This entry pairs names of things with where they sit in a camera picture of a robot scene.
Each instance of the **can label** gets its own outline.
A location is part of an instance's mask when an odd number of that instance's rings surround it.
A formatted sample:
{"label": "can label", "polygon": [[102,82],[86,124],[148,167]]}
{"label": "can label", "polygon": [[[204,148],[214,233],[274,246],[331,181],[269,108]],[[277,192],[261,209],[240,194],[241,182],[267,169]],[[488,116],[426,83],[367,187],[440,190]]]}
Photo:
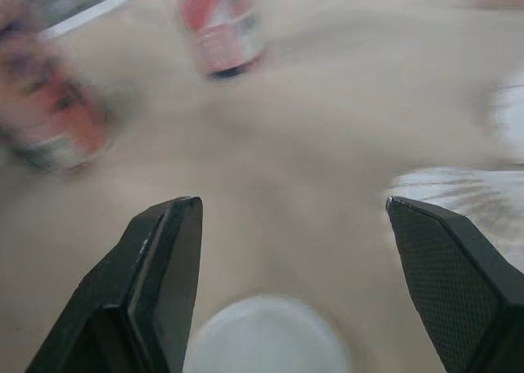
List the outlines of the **can label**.
{"label": "can label", "polygon": [[178,0],[178,5],[208,71],[244,65],[262,52],[254,0]]}

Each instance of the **white object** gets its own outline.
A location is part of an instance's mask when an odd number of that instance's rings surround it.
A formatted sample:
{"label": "white object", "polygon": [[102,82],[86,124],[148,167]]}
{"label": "white object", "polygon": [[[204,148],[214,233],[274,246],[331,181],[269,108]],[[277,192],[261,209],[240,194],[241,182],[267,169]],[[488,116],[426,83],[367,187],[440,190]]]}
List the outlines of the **white object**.
{"label": "white object", "polygon": [[354,373],[350,355],[297,299],[257,296],[211,318],[189,343],[184,373]]}
{"label": "white object", "polygon": [[421,169],[397,178],[388,195],[467,216],[524,273],[524,170]]}

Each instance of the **soda can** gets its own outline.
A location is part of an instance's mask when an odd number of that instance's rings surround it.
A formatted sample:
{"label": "soda can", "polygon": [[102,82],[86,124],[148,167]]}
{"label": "soda can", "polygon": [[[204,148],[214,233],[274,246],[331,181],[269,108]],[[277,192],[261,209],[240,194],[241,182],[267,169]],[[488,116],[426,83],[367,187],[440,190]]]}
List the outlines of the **soda can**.
{"label": "soda can", "polygon": [[0,125],[44,170],[74,170],[101,154],[105,115],[25,0],[0,4]]}
{"label": "soda can", "polygon": [[264,42],[255,0],[176,0],[192,35],[197,64],[212,79],[228,79],[249,70]]}

